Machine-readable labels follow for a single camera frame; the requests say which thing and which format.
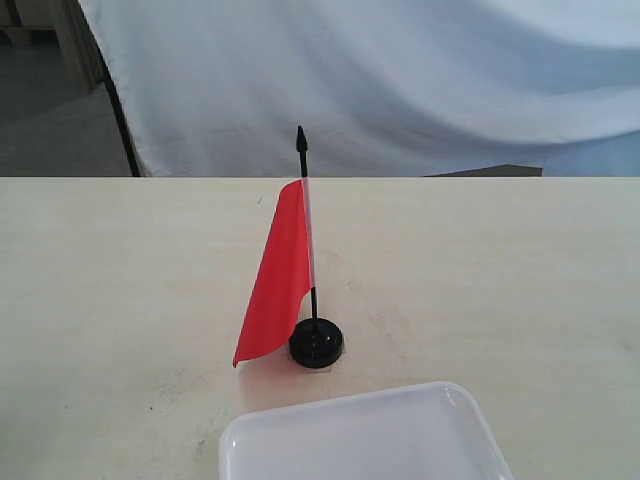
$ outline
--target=white backdrop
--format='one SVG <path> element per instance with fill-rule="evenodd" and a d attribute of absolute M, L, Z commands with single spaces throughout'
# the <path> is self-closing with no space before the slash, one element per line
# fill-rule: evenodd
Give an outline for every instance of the white backdrop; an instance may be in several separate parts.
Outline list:
<path fill-rule="evenodd" d="M 154 175 L 640 174 L 638 0 L 81 0 Z"/>

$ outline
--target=red fabric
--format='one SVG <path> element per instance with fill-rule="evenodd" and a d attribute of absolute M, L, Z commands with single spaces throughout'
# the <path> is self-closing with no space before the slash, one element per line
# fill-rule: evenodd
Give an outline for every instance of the red fabric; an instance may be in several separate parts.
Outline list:
<path fill-rule="evenodd" d="M 234 367 L 286 343 L 296 326 L 300 302 L 311 289 L 302 188 L 298 180 L 280 192 L 233 357 Z"/>

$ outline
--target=flagpole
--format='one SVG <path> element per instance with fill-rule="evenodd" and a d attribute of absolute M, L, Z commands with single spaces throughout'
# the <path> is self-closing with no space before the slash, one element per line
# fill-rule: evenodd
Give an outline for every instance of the flagpole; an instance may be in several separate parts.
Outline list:
<path fill-rule="evenodd" d="M 307 222 L 307 233 L 309 237 L 309 276 L 311 277 L 311 318 L 314 319 L 314 330 L 317 330 L 318 318 L 318 294 L 316 290 L 316 269 L 315 269 L 315 254 L 313 251 L 313 230 L 311 222 L 311 201 L 309 195 L 309 170 L 307 169 L 307 150 L 309 145 L 307 144 L 307 137 L 304 135 L 304 130 L 298 125 L 298 135 L 296 136 L 296 150 L 300 155 L 300 175 L 302 176 L 302 183 L 304 187 L 304 210 Z"/>
<path fill-rule="evenodd" d="M 309 171 L 307 169 L 307 138 L 301 126 L 298 126 L 296 150 L 300 154 L 300 173 L 304 195 L 305 221 L 309 239 L 309 279 L 311 284 L 311 318 L 298 322 L 289 338 L 289 353 L 303 367 L 325 368 L 334 363 L 344 345 L 342 332 L 336 324 L 326 318 L 318 317 L 318 294 L 316 291 L 315 256 L 313 252 L 313 234 L 311 206 L 309 201 Z"/>

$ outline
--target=white table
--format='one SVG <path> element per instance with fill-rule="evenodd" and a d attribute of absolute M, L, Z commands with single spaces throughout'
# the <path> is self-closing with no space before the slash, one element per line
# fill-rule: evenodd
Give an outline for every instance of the white table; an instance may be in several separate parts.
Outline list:
<path fill-rule="evenodd" d="M 313 180 L 346 353 L 234 370 L 284 183 L 0 181 L 0 478 L 212 479 L 244 412 L 432 380 L 518 480 L 638 478 L 640 180 Z"/>

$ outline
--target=gray floor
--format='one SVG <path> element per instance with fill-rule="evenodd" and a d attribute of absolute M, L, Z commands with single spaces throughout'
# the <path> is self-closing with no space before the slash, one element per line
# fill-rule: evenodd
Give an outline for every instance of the gray floor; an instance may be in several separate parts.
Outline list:
<path fill-rule="evenodd" d="M 131 176 L 104 87 L 79 93 L 50 39 L 0 39 L 0 176 Z"/>

